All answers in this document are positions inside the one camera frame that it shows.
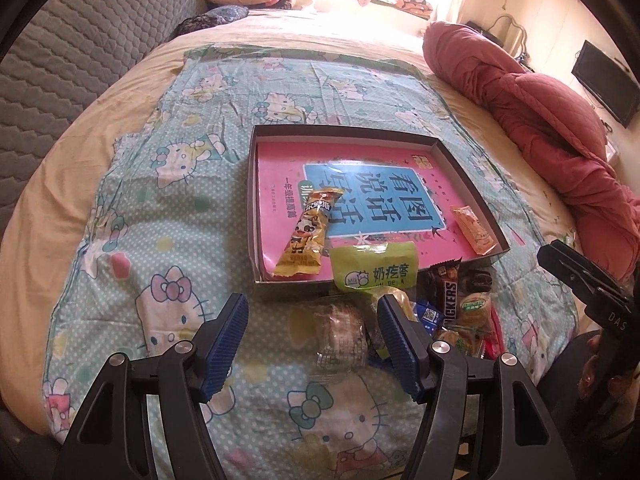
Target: pink book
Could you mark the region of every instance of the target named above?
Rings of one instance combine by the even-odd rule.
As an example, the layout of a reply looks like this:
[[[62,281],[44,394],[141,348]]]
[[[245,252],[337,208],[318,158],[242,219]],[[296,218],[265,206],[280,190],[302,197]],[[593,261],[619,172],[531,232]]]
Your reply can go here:
[[[322,187],[344,190],[331,212],[326,249],[412,241],[421,269],[444,260],[478,257],[450,212],[452,206],[468,204],[426,151],[325,142],[261,142],[257,159],[265,279],[333,279],[327,254],[319,274],[292,278],[272,274],[306,197]]]

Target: white wall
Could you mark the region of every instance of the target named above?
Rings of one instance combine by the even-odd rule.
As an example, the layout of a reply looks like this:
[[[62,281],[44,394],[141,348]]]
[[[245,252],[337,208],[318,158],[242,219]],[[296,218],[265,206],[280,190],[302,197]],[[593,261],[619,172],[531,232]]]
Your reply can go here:
[[[356,18],[359,23],[370,23],[372,27],[383,25],[393,27],[411,36],[422,36],[422,32],[429,23],[419,18],[389,6],[370,3],[361,7],[358,0],[314,0],[314,7],[318,12],[336,12]]]
[[[527,51],[532,68],[559,79],[583,95],[613,128],[611,139],[620,152],[616,173],[621,182],[640,194],[640,114],[625,129],[571,74],[584,40],[609,57],[625,62],[604,28],[579,0],[466,0],[460,21],[473,20],[486,28],[505,13],[511,14],[527,30]],[[492,33],[504,39],[508,33],[507,22],[502,20]]]

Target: silver bolt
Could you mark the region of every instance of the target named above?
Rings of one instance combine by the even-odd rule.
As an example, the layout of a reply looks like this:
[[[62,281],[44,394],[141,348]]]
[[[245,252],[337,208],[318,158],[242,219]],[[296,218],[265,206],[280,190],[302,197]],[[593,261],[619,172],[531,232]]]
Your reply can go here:
[[[502,354],[500,359],[502,359],[502,362],[507,366],[515,366],[518,362],[518,358],[513,354]]]
[[[123,354],[114,354],[109,357],[109,364],[111,366],[120,366],[124,362]]]
[[[191,344],[191,341],[178,341],[174,346],[174,349],[178,354],[188,354],[191,352],[192,348],[193,345]]]
[[[451,350],[449,343],[447,343],[446,341],[436,341],[431,345],[431,348],[433,348],[433,351],[437,352],[438,354],[446,354],[449,350]]]

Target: television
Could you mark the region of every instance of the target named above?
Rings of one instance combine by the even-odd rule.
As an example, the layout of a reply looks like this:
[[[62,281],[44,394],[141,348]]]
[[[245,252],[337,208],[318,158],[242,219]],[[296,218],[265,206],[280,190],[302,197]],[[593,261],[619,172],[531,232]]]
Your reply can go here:
[[[571,73],[625,128],[640,105],[640,88],[622,67],[585,41]]]

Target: pink cloth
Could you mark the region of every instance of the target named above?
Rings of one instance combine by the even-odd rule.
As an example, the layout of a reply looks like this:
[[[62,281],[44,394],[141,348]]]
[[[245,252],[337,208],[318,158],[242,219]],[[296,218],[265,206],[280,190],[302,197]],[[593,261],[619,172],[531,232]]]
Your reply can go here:
[[[574,216],[584,255],[615,278],[638,259],[640,200],[606,163],[604,126],[585,99],[550,76],[527,73],[471,28],[432,23],[424,59],[439,78],[491,112],[524,159]]]

